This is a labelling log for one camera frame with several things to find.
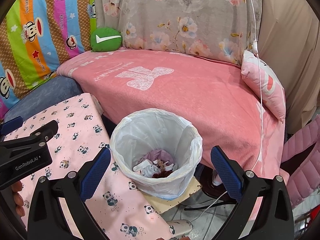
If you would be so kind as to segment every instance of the blue cushion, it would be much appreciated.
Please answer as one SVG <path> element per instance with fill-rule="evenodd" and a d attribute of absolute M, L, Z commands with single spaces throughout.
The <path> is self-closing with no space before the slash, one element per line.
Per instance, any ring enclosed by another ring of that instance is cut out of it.
<path fill-rule="evenodd" d="M 21 99 L 5 114 L 4 121 L 7 122 L 17 116 L 21 116 L 25 121 L 44 109 L 81 93 L 83 91 L 74 79 L 57 76 Z"/>

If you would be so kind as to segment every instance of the green stripe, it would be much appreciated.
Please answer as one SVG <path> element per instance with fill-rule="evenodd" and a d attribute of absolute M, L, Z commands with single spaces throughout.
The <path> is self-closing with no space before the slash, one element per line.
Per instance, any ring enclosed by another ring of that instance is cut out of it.
<path fill-rule="evenodd" d="M 91 34 L 95 31 L 95 29 L 97 28 L 97 20 L 91 18 L 90 19 L 90 31 Z"/>
<path fill-rule="evenodd" d="M 38 73 L 28 56 L 26 46 L 22 42 L 21 33 L 22 26 L 20 20 L 20 0 L 16 0 L 10 8 L 7 16 L 7 34 L 11 46 L 14 60 L 18 66 L 26 86 L 31 90 L 33 89 L 32 83 L 34 80 L 39 79 Z M 11 27 L 17 26 L 16 31 L 12 32 Z"/>

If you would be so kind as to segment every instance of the purple cloth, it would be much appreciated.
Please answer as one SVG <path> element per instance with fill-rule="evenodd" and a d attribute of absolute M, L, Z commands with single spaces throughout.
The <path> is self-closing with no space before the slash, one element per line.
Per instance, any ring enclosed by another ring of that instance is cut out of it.
<path fill-rule="evenodd" d="M 172 158 L 172 156 L 167 153 L 164 150 L 153 150 L 151 152 L 149 152 L 148 154 L 146 154 L 144 157 L 142 157 L 139 161 L 139 163 L 141 163 L 142 161 L 144 161 L 145 159 L 151 160 L 152 162 L 155 160 L 160 159 L 162 162 L 167 162 L 169 161 L 166 165 L 169 166 L 172 163 L 174 163 L 174 160 Z"/>

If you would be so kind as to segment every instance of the metal screw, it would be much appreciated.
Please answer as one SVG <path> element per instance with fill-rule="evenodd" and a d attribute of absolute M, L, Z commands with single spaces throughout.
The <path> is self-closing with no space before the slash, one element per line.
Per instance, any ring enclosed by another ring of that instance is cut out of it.
<path fill-rule="evenodd" d="M 70 171 L 70 172 L 68 173 L 68 178 L 72 179 L 72 178 L 74 178 L 76 175 L 77 175 L 77 174 L 76 174 L 75 171 Z"/>
<path fill-rule="evenodd" d="M 276 179 L 277 179 L 277 181 L 279 181 L 279 182 L 282 182 L 282 181 L 283 181 L 283 178 L 282 178 L 280 175 L 276 176 Z"/>
<path fill-rule="evenodd" d="M 247 171 L 245 174 L 246 174 L 249 178 L 253 178 L 253 176 L 254 176 L 253 171 Z"/>
<path fill-rule="evenodd" d="M 45 179 L 46 179 L 46 177 L 45 177 L 45 176 L 41 176 L 41 177 L 39 178 L 39 182 L 40 182 L 40 183 L 42 183 L 42 182 L 44 182 L 44 181 L 45 181 Z"/>

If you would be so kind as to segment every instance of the colorful striped fabric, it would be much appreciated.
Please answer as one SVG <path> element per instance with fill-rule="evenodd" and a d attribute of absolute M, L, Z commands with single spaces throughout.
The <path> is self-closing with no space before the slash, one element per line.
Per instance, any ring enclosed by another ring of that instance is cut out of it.
<path fill-rule="evenodd" d="M 16 0 L 0 25 L 0 118 L 66 60 L 90 50 L 94 0 Z"/>

